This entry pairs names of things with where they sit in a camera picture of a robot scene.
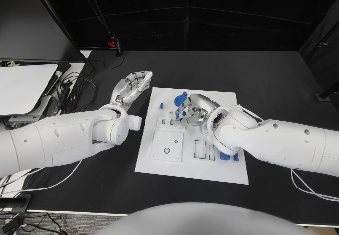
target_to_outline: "computer screen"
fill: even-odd
[[[0,60],[84,62],[48,0],[2,0]]]

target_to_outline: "black table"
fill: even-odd
[[[120,63],[114,51],[93,52],[107,66]],[[298,52],[175,52],[129,51],[125,64],[107,70],[93,61],[99,98],[93,109],[109,103],[117,81],[135,71],[153,71],[153,87],[226,91],[265,119],[277,119],[339,130],[339,115],[331,103],[318,101],[321,92]],[[93,96],[91,86],[81,98]],[[177,202],[213,202],[252,208],[295,223],[339,225],[339,203],[301,192],[290,169],[257,160],[246,153],[250,185],[135,172],[152,89],[129,111],[143,117],[142,130],[130,131],[122,146],[84,160],[71,178],[55,188],[32,192],[29,209],[130,214]],[[77,164],[44,170],[32,188],[60,182]],[[339,196],[339,178],[301,172],[316,192]]]

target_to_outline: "robotic hand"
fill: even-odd
[[[243,148],[266,162],[339,177],[338,131],[265,121],[240,105],[220,106],[200,94],[188,97],[177,112],[185,108],[191,117],[181,122],[194,126],[207,122],[211,142],[227,155],[234,156]]]
[[[100,110],[57,115],[0,132],[0,178],[34,168],[67,165],[120,145],[129,130],[139,130],[142,117],[127,114],[153,73],[135,72],[114,90]]]

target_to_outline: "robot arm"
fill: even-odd
[[[214,101],[202,95],[200,99],[211,107]],[[243,148],[262,161],[339,177],[338,131],[277,120],[257,122],[237,105],[218,105],[208,113],[202,106],[195,115],[200,110],[205,114],[200,123],[207,122],[211,141],[223,153],[234,156]]]
[[[152,72],[133,74],[145,77],[123,86],[120,82],[113,91],[114,95],[119,89],[122,103],[107,104],[96,111],[57,115],[0,132],[0,178],[26,169],[74,163],[125,142],[129,130],[139,130],[142,122],[142,117],[129,115],[127,110],[153,76]]]

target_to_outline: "black wall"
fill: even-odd
[[[107,47],[87,0],[50,0],[78,46]],[[99,0],[125,50],[299,50],[335,0]]]

